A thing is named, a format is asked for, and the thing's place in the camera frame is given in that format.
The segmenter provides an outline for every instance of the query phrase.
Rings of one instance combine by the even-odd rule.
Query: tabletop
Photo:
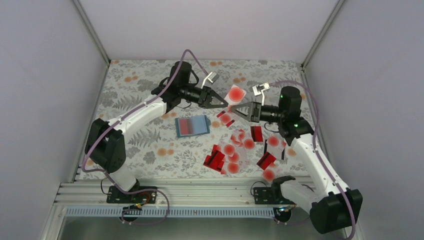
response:
[[[171,67],[176,60],[112,60],[105,79],[100,104],[96,117],[107,121],[128,111],[150,95],[151,90],[158,86],[165,77],[169,77]],[[204,74],[193,60],[186,60],[193,66],[200,81]],[[270,83],[271,88],[265,92],[265,104],[276,105],[280,90],[288,84],[281,80],[301,82],[300,73],[293,61],[266,60],[200,60],[208,72],[219,74],[219,80],[212,89],[224,97],[232,87],[237,85],[247,93],[242,101],[261,101],[261,96],[254,96],[252,87],[257,84]],[[305,91],[300,89],[302,96],[301,116],[313,126],[312,116]],[[181,101],[180,106],[189,104]],[[204,109],[192,104],[182,109],[175,107],[170,112],[149,122],[132,136],[125,136],[126,161],[130,171],[139,179],[175,179],[175,178],[228,178],[228,177],[261,177],[264,171],[256,162],[264,155],[263,143],[257,144],[254,151],[249,151],[247,157],[250,164],[240,168],[238,173],[221,174],[203,165],[205,157],[211,154],[214,144],[221,140],[228,142],[233,131],[250,126],[262,126],[265,139],[275,133],[263,128],[263,122],[247,122],[237,119],[229,127],[225,126],[217,114],[222,109]],[[210,133],[192,137],[178,138],[175,118],[186,118],[206,115],[210,122]],[[277,126],[268,125],[276,130]],[[278,175],[308,176],[308,172],[296,152],[286,147],[286,157],[274,162],[273,168]],[[87,168],[99,168],[92,160],[87,162]],[[101,172],[81,172],[77,179],[102,179]]]

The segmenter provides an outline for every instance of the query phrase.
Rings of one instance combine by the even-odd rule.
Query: white panel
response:
[[[423,239],[424,1],[347,1],[307,67],[365,239]]]
[[[0,236],[38,239],[106,71],[70,0],[0,3]]]
[[[337,0],[80,0],[111,59],[303,62]]]

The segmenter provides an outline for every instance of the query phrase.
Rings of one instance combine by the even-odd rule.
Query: floral tablecloth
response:
[[[100,96],[97,117],[104,120],[112,119],[139,104],[150,95],[158,83],[168,77],[175,60],[112,60],[106,81]],[[193,70],[204,78],[201,69],[193,60],[187,60]],[[206,70],[217,72],[219,80],[213,89],[224,97],[233,84],[247,91],[244,102],[261,101],[261,96],[254,96],[252,86],[262,83],[275,83],[279,80],[301,82],[300,74],[293,61],[266,60],[201,60]],[[285,84],[274,84],[266,91],[265,104],[277,104],[281,87]],[[312,125],[310,108],[303,89],[302,116]],[[181,101],[181,107],[188,105]],[[223,125],[217,118],[222,109],[203,109],[192,104],[186,109],[174,108],[172,111],[157,118],[132,136],[125,136],[126,164],[137,178],[227,178],[219,172],[203,166],[206,155],[211,153],[213,144],[221,139],[229,141],[234,130],[258,126],[259,123],[236,120],[230,127]],[[175,118],[206,115],[210,121],[210,134],[194,137],[178,138],[176,135]],[[272,133],[262,128],[264,137]],[[275,165],[279,175],[308,176],[305,166],[292,149],[286,151],[287,159],[277,159]],[[259,146],[248,157],[252,162],[233,177],[260,177],[263,173],[255,163],[262,157],[263,147]],[[97,168],[89,160],[88,168]],[[101,172],[81,172],[79,179],[102,179]]]

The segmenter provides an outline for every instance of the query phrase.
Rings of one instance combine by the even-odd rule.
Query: gray floor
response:
[[[307,217],[297,210],[291,222]],[[302,225],[277,225],[260,218],[168,218],[156,226],[130,226],[115,217],[68,217],[62,240],[335,240],[330,234],[321,235],[311,222]]]

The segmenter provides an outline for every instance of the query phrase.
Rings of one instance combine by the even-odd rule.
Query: robotic arm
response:
[[[176,62],[172,67],[169,75],[170,77],[174,75],[178,64],[179,62]],[[197,79],[196,83],[189,83],[191,74]],[[112,118],[109,121],[104,121],[100,118],[96,119],[92,123],[88,134],[85,153],[88,153],[99,136],[111,126],[110,124],[119,121],[120,123],[96,146],[90,158],[96,164],[100,165],[124,191],[134,192],[138,190],[140,183],[125,164],[125,136],[132,136],[135,131],[139,130],[153,119],[168,113],[175,106],[180,104],[182,99],[196,103],[201,108],[205,109],[227,107],[228,103],[221,96],[210,87],[205,86],[206,81],[214,83],[218,77],[216,73],[211,72],[203,80],[201,88],[196,87],[199,78],[192,70],[192,66],[188,62],[183,61],[169,88],[153,102],[147,104],[149,100],[155,98],[165,88],[164,82],[169,79],[168,77],[163,79],[159,86],[151,91],[151,95],[147,97],[144,102],[135,106],[128,112],[116,118]],[[214,99],[219,100],[220,104],[213,104]]]
[[[261,91],[266,84],[255,86],[254,92]],[[292,176],[279,177],[272,183],[276,195],[288,199],[310,215],[315,229],[321,233],[328,233],[352,225],[350,213],[341,191],[336,186],[339,184],[346,194],[352,207],[355,222],[362,205],[362,195],[359,190],[350,190],[349,186],[339,177],[325,156],[321,164],[315,151],[322,153],[321,147],[313,147],[314,131],[303,117],[301,117],[302,97],[300,91],[293,86],[281,89],[278,106],[265,105],[259,102],[248,102],[232,107],[232,111],[249,122],[266,121],[277,123],[279,134],[285,139],[288,146],[303,160],[316,191],[292,181]]]

